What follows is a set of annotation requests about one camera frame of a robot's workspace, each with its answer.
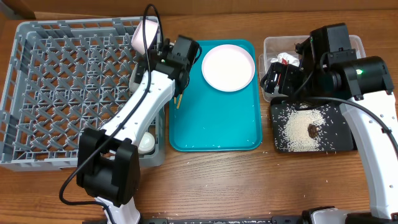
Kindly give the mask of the white tissue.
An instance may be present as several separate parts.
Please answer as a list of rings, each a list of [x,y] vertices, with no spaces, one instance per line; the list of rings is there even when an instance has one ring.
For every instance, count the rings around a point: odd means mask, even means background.
[[[271,58],[270,59],[270,63],[274,63],[274,62],[279,62],[282,63],[284,65],[294,65],[296,67],[298,67],[300,65],[300,60],[294,56],[292,56],[291,54],[288,54],[286,52],[282,52],[279,53],[276,58]]]

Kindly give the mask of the brown food scrap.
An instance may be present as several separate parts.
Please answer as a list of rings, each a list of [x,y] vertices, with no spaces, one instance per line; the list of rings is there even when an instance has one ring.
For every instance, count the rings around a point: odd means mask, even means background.
[[[318,126],[316,126],[314,124],[309,124],[307,131],[308,131],[309,137],[312,139],[315,139],[318,136]]]

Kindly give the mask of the large white round plate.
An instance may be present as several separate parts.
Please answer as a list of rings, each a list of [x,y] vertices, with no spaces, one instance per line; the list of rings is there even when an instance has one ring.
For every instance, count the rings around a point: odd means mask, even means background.
[[[223,92],[239,91],[254,78],[255,63],[248,51],[232,44],[212,48],[201,63],[203,78]]]

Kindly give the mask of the grey round bowl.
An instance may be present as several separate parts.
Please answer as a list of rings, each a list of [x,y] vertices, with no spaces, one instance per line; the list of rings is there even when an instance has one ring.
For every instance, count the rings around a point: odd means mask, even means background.
[[[139,88],[145,71],[146,67],[144,65],[140,64],[135,65],[129,81],[129,91],[131,93],[136,92],[136,90]]]

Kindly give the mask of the small white cup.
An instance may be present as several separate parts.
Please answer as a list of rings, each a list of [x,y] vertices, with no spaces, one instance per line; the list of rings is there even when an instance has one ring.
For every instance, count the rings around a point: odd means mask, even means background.
[[[140,155],[152,154],[155,150],[155,137],[150,132],[145,132],[138,147]]]

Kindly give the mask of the pink bowl with rice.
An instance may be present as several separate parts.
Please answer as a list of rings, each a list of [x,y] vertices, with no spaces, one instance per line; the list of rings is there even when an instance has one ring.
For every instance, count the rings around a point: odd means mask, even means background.
[[[151,43],[157,36],[158,22],[145,20],[140,21],[137,29],[131,38],[131,45],[136,52],[145,54],[145,50],[148,50]]]

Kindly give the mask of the red snack wrapper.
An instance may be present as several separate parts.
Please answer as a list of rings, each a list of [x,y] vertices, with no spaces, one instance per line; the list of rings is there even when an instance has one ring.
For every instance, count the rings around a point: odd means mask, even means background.
[[[283,64],[280,62],[273,63],[273,74],[275,82],[279,82],[279,80],[284,77],[289,66],[289,64]]]

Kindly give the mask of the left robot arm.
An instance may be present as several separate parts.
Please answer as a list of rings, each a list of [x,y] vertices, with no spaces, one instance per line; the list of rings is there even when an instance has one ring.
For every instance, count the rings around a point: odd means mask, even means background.
[[[139,143],[164,105],[186,89],[201,52],[198,42],[182,35],[175,43],[165,41],[160,55],[136,66],[142,79],[122,109],[80,136],[76,183],[103,207],[108,223],[140,222],[133,200],[141,174]]]

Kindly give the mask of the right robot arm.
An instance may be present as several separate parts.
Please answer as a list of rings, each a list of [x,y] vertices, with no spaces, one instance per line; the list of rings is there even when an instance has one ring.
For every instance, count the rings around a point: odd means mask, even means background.
[[[357,58],[346,24],[323,26],[295,46],[303,68],[273,63],[261,88],[287,100],[335,102],[348,121],[370,185],[369,215],[352,220],[397,221],[397,118],[393,82],[382,58]]]

